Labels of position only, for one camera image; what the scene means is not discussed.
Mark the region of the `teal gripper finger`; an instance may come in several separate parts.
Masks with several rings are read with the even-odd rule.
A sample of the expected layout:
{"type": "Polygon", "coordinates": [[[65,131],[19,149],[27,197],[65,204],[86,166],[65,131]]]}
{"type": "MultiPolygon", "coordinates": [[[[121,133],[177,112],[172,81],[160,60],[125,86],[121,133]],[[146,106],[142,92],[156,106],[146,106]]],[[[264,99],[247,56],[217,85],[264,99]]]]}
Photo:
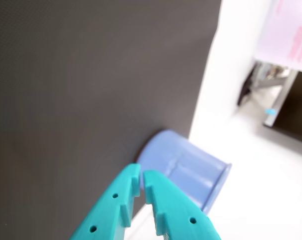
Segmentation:
{"type": "Polygon", "coordinates": [[[165,240],[219,240],[210,219],[166,176],[143,173],[146,203],[153,208],[156,235],[165,240]]]}
{"type": "Polygon", "coordinates": [[[134,199],[140,196],[140,165],[129,164],[113,180],[70,237],[122,240],[131,226],[134,199]]]}

